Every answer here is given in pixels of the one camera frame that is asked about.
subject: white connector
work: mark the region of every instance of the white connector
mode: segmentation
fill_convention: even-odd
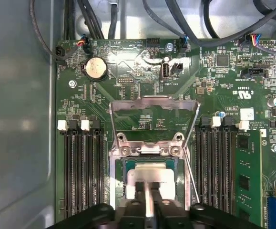
[[[81,120],[81,129],[84,131],[89,131],[90,129],[89,120]]]
[[[67,131],[68,125],[66,120],[58,120],[57,121],[57,129],[60,131]]]
[[[215,128],[215,127],[220,127],[222,124],[221,122],[221,118],[219,116],[213,116],[212,119],[211,119],[211,127],[212,128]]]

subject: wire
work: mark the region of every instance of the wire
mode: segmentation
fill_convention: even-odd
[[[254,6],[256,7],[256,9],[263,14],[264,16],[266,16],[267,14],[269,14],[270,12],[272,12],[272,9],[269,8],[264,2],[263,0],[253,0]]]
[[[69,1],[69,39],[75,40],[75,23],[74,23],[74,0]]]
[[[67,40],[69,37],[69,0],[65,0],[64,16],[63,16],[63,39]]]
[[[83,1],[82,0],[77,0],[77,3],[79,4],[79,7],[82,11],[82,15],[85,19],[85,23],[86,23],[86,25],[89,29],[89,33],[90,33],[91,37],[93,39],[98,39],[98,36],[96,35],[96,32],[95,32],[95,28],[93,26],[93,23],[92,23],[91,19],[89,18],[88,12],[85,8],[85,5],[84,5]]]
[[[39,28],[38,28],[38,24],[37,24],[37,21],[36,21],[36,17],[35,17],[35,0],[30,0],[30,16],[32,18],[32,24],[33,24],[33,29],[36,33],[36,36],[39,40],[39,42],[41,43],[43,49],[51,56],[53,56],[55,59],[57,60],[67,60],[69,57],[71,57],[75,52],[76,50],[78,49],[78,46],[75,46],[73,47],[66,55],[64,56],[59,56],[59,55],[56,55],[55,53],[53,53],[50,48],[47,46],[46,42],[44,41],[42,35],[41,35],[41,32],[39,31]]]
[[[101,26],[99,24],[99,21],[98,21],[96,15],[95,15],[90,3],[89,3],[89,0],[83,0],[83,3],[85,5],[86,10],[89,14],[89,17],[90,17],[90,19],[93,23],[96,34],[98,35],[99,39],[104,40],[105,38],[104,38],[103,32],[101,30]]]
[[[217,39],[215,41],[203,42],[195,36],[194,32],[192,31],[190,26],[187,24],[177,2],[175,0],[165,0],[165,2],[167,4],[172,16],[176,20],[177,24],[180,26],[180,28],[184,31],[184,33],[189,37],[189,39],[191,39],[191,41],[194,44],[196,44],[200,47],[215,47],[215,46],[220,46],[227,42],[236,40],[236,39],[244,36],[245,34],[249,34],[249,33],[253,32],[254,30],[258,29],[259,27],[263,26],[265,23],[267,23],[270,19],[272,19],[276,15],[276,8],[275,8],[272,12],[267,14],[265,17],[263,17],[262,19],[260,19],[256,23],[254,23],[253,25],[247,27],[246,29],[244,29],[240,32],[237,32],[228,37]]]
[[[270,54],[276,54],[276,51],[274,51],[274,50],[270,50],[270,49],[265,48],[265,47],[263,47],[263,46],[256,45],[256,47],[257,47],[259,50],[265,51],[265,52],[267,52],[267,53],[270,53]]]
[[[211,2],[212,2],[212,0],[204,0],[204,24],[212,38],[219,38],[219,36],[215,32],[215,30],[213,29],[211,20],[210,20],[209,11],[210,11],[210,3]]]
[[[108,39],[114,39],[115,30],[117,27],[117,21],[118,21],[118,5],[112,4],[111,5],[111,21],[110,21],[110,27],[109,27],[109,31],[108,31]]]
[[[171,31],[172,33],[176,34],[178,37],[182,37],[185,38],[185,35],[183,35],[181,32],[179,32],[178,30],[174,29],[172,26],[170,26],[169,24],[167,24],[165,21],[163,21],[161,18],[159,18],[157,16],[157,14],[154,13],[154,11],[152,11],[152,9],[149,7],[147,0],[142,0],[143,2],[143,6],[145,11],[147,12],[147,14],[158,24],[162,25],[163,27],[165,27],[166,29],[168,29],[169,31]]]

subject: capacitor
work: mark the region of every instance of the capacitor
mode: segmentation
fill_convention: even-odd
[[[276,98],[270,98],[267,102],[267,105],[269,107],[275,107],[276,106]]]
[[[276,144],[272,144],[271,151],[274,152],[274,153],[276,153]]]
[[[215,116],[219,116],[221,119],[225,117],[225,112],[224,111],[216,111]]]
[[[101,81],[107,76],[107,64],[100,57],[92,57],[81,65],[82,73],[93,81]]]
[[[167,43],[167,44],[165,45],[165,50],[166,50],[167,52],[173,51],[173,50],[174,50],[174,45],[173,45],[172,43]]]

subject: white label sticker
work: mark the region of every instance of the white label sticker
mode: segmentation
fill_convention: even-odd
[[[254,121],[254,109],[242,108],[240,109],[241,121]]]

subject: metal bracket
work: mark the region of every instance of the metal bracket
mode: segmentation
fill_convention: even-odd
[[[111,4],[111,5],[112,5],[112,4],[115,4],[115,5],[117,5],[117,6],[119,5],[119,0],[109,0],[108,2],[109,2],[109,4]]]
[[[158,105],[164,110],[184,109],[193,111],[194,115],[183,135],[176,133],[171,141],[158,141],[156,143],[146,143],[144,141],[128,141],[125,134],[117,133],[113,113],[121,110],[143,110],[150,106]],[[113,146],[110,154],[110,205],[115,207],[115,161],[126,156],[140,156],[143,154],[153,154],[156,156],[177,156],[185,159],[190,180],[197,195],[193,173],[189,159],[189,149],[187,143],[194,128],[199,113],[200,103],[194,100],[177,101],[169,96],[145,96],[133,101],[113,101],[109,104],[109,113],[112,122]],[[185,186],[185,192],[190,193],[190,187]]]

